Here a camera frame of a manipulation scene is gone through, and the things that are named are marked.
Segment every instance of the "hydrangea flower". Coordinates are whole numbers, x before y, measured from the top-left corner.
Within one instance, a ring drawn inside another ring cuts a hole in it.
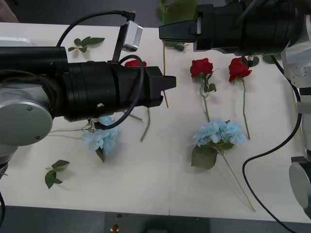
[[[99,122],[103,125],[111,125],[114,122],[114,118],[112,116],[100,117]],[[117,127],[111,130],[96,130],[93,133],[87,132],[82,135],[82,141],[88,144],[89,150],[96,151],[98,148],[101,148],[108,155],[116,145],[115,141],[118,132]]]
[[[232,144],[244,143],[246,137],[241,132],[241,126],[232,122],[212,120],[193,137],[196,139],[197,146],[206,145],[209,142],[219,143],[230,142]]]

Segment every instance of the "black cable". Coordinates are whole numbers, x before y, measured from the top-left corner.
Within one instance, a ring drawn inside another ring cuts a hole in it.
[[[79,23],[89,19],[89,18],[94,18],[97,16],[106,16],[106,15],[121,15],[125,18],[127,18],[128,20],[134,20],[135,18],[135,13],[130,13],[127,11],[103,11],[103,12],[97,12],[97,13],[93,13],[87,16],[84,16],[76,21],[74,21],[72,24],[70,24],[70,26],[64,31],[64,33],[62,34],[62,36],[59,38],[58,42],[57,42],[57,47],[60,47],[62,42],[64,41],[66,35],[75,27],[77,26]]]
[[[133,109],[136,107],[136,104],[139,100],[141,91],[142,91],[142,85],[143,85],[143,81],[145,79],[145,72],[144,72],[144,64],[142,62],[142,60],[140,59],[140,57],[136,56],[136,55],[128,55],[124,58],[122,58],[118,64],[122,64],[123,62],[125,62],[126,60],[129,59],[136,59],[139,62],[139,66],[140,66],[140,82],[139,82],[139,86],[137,89],[137,92],[135,94],[135,97],[130,105],[130,107],[128,108],[128,110],[124,113],[124,115],[117,120],[115,123],[113,123],[112,125],[102,125],[101,123],[95,123],[95,128],[96,129],[100,129],[100,130],[110,130],[112,128],[117,127],[118,125],[120,125],[133,111]]]
[[[235,28],[238,28],[240,23],[245,19],[245,17],[251,12],[251,10],[253,10],[255,8],[255,6],[257,5],[257,3],[261,1],[261,0],[253,0],[251,2],[251,4],[249,4],[249,6],[245,9],[245,11],[243,11],[243,13],[238,17],[238,19],[234,22],[233,26]]]
[[[1,218],[0,218],[0,229],[1,229],[5,217],[5,203],[1,192],[0,192],[0,203],[1,203]]]
[[[39,80],[43,85],[47,87],[49,90],[51,96],[52,96],[52,102],[51,102],[51,115],[52,117],[56,116],[58,111],[60,110],[60,106],[62,104],[62,90],[60,86],[52,79],[49,79],[45,76],[42,75],[36,75],[27,71],[23,70],[15,70],[15,69],[3,69],[0,70],[0,73],[20,73],[20,74],[27,74],[30,75],[31,78],[27,77],[9,77],[9,78],[4,78],[0,79],[0,83],[12,81],[12,80],[23,80],[23,81],[35,81]]]
[[[276,64],[277,68],[280,70],[280,72],[284,75],[284,70],[283,68],[280,66],[280,64],[277,62],[277,60],[275,59],[274,56],[271,56],[274,63]],[[291,81],[288,80],[294,90],[294,93],[296,95],[296,98],[297,98],[297,101],[300,101],[300,95],[299,95],[299,92],[297,90],[297,88],[292,85]],[[244,176],[244,179],[245,179],[245,182],[247,184],[247,187],[249,188],[249,190],[251,191],[251,193],[253,194],[254,198],[258,201],[258,203],[265,209],[265,211],[267,211],[267,213],[272,217],[274,218],[274,220],[280,224],[282,227],[284,227],[286,230],[288,230],[289,232],[291,233],[297,233],[295,231],[293,231],[292,229],[288,228],[284,223],[282,223],[279,219],[277,219],[277,217],[275,217],[268,209],[267,207],[265,207],[265,205],[259,200],[259,198],[257,197],[257,195],[255,194],[255,192],[253,191],[252,187],[250,186],[248,180],[247,180],[247,177],[246,177],[246,174],[245,174],[245,166],[252,160],[255,160],[255,159],[258,159],[258,158],[261,158],[263,156],[266,156],[268,154],[271,154],[275,151],[277,151],[278,149],[282,148],[283,146],[285,146],[294,136],[295,134],[297,133],[297,131],[299,130],[299,127],[300,127],[300,124],[301,124],[301,120],[302,120],[302,114],[299,113],[298,114],[298,118],[297,118],[297,122],[296,122],[296,125],[295,125],[295,128],[293,130],[293,132],[286,138],[286,140],[284,142],[282,142],[280,145],[278,145],[277,147],[273,148],[272,150],[268,151],[268,152],[265,152],[263,154],[260,154],[260,155],[257,155],[257,156],[254,156],[252,158],[249,158],[248,160],[246,160],[243,164],[243,167],[242,167],[242,172],[243,172],[243,176]]]

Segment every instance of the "floor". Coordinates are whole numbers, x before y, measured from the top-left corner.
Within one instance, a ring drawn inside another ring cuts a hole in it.
[[[158,27],[155,9],[160,0],[7,0],[21,23],[70,24],[74,20],[97,11],[135,11],[136,22],[144,27]],[[225,0],[200,0],[200,3],[213,3],[222,6]],[[84,25],[120,26],[124,19],[118,16],[89,19]],[[129,215],[136,221],[146,216]],[[59,210],[46,208],[7,208],[1,232],[8,233],[103,233],[109,232],[114,222],[114,213]],[[249,221],[235,219],[208,219],[209,227],[202,233],[286,233],[276,222]],[[311,232],[311,224],[289,223],[289,227],[299,233]],[[122,232],[134,233],[130,229]]]

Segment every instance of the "table surface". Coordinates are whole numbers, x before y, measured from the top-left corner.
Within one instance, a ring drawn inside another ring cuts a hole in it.
[[[65,30],[63,25],[0,23],[1,36],[24,37],[38,46],[54,46]],[[69,62],[111,60],[119,28],[77,26],[63,46],[73,46],[75,38],[105,37],[102,45],[83,54],[68,53]],[[149,66],[163,67],[162,42],[158,30],[145,28],[139,55]],[[167,75],[177,77],[177,88],[168,90],[170,108],[165,103],[151,109],[151,127],[143,143],[140,137],[147,123],[146,108],[134,114],[144,123],[128,118],[120,126],[117,146],[102,164],[80,140],[82,132],[53,133],[37,144],[20,147],[9,163],[8,177],[0,189],[8,205],[95,210],[139,214],[202,216],[272,220],[253,198],[242,177],[243,162],[279,145],[296,122],[294,95],[288,82],[273,65],[262,61],[245,78],[246,115],[251,140],[237,145],[225,156],[246,190],[256,212],[247,205],[223,158],[213,169],[190,167],[193,135],[206,124],[199,84],[190,77],[191,61],[209,58],[217,71],[211,81],[217,92],[207,104],[212,119],[242,125],[243,87],[228,82],[232,54],[217,51],[194,53],[189,45],[184,52],[166,50]],[[77,129],[85,121],[69,123],[57,118],[53,130]],[[291,190],[288,169],[292,156],[304,153],[301,132],[286,146],[266,157],[252,161],[246,174],[261,201],[282,221],[306,222]],[[59,173],[64,183],[50,190],[44,183],[45,168],[59,159],[70,161]]]

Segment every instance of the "green leaf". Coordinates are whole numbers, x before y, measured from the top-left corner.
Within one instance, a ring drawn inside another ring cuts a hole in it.
[[[207,78],[204,73],[200,73],[199,77],[201,77],[204,80],[205,85],[207,85]]]
[[[105,38],[98,38],[98,37],[93,37],[93,38],[90,38],[88,40],[88,44],[89,45],[96,45],[96,44],[99,44],[101,43],[102,41],[104,41]]]
[[[259,57],[254,57],[254,60],[253,60],[253,67],[257,66],[259,63]]]
[[[71,51],[73,51],[73,50],[75,50],[76,49],[76,47],[70,47],[69,49],[68,49],[68,52],[71,52]]]
[[[185,50],[185,46],[183,46],[183,45],[176,45],[176,46],[174,47],[174,49],[175,49],[175,50],[178,50],[178,51],[180,51],[180,52],[182,52],[182,51]]]
[[[209,145],[196,146],[192,151],[191,166],[210,170],[216,163],[217,154],[217,150]]]
[[[84,38],[84,39],[81,41],[81,46],[82,46],[82,47],[87,46],[87,45],[88,45],[88,42],[89,42],[89,40],[90,40],[90,38],[91,38],[90,36]]]
[[[163,22],[163,11],[162,11],[162,8],[161,8],[161,7],[156,8],[155,12],[156,12],[156,17],[157,17],[161,22]]]
[[[193,20],[199,0],[177,0],[167,7],[166,24]]]
[[[176,41],[165,41],[166,47],[175,47],[176,45],[178,45],[178,42]]]
[[[264,61],[265,63],[268,63],[268,64],[274,64],[274,61],[272,60],[272,58],[271,58],[270,55],[265,55],[265,56],[263,57],[263,61]]]
[[[208,75],[207,80],[209,80],[212,77],[213,74]]]
[[[65,166],[69,164],[68,161],[65,160],[58,160],[55,164],[52,165],[53,168],[57,168],[57,167],[61,167],[61,166]]]
[[[62,183],[62,181],[60,181],[59,179],[57,179],[57,178],[54,178],[54,183],[56,183],[56,184],[61,184]]]
[[[47,187],[50,189],[53,184],[54,184],[54,180],[56,179],[56,172],[54,170],[49,171],[46,175],[45,175],[45,184],[47,185]]]
[[[213,84],[213,83],[211,83],[210,85],[209,85],[209,91],[211,92],[211,91],[214,91],[214,92],[216,92],[217,91],[217,89],[216,89],[216,85],[215,84]]]
[[[46,175],[45,175],[45,184],[47,185],[47,187],[50,189],[53,184],[61,184],[62,181],[60,181],[59,179],[56,178],[56,171],[51,170],[49,171]]]
[[[234,144],[230,143],[230,142],[226,142],[222,144],[222,149],[223,150],[229,150],[232,149],[234,147]]]
[[[87,47],[79,48],[79,50],[80,50],[81,52],[86,52]]]
[[[205,83],[205,86],[204,86],[204,92],[208,92],[208,85]]]
[[[75,39],[73,42],[76,46],[81,45],[81,40],[79,38]]]
[[[98,157],[102,160],[102,162],[104,163],[105,162],[105,159],[106,159],[106,156],[103,152],[102,149],[97,149],[96,150],[96,154],[98,155]]]

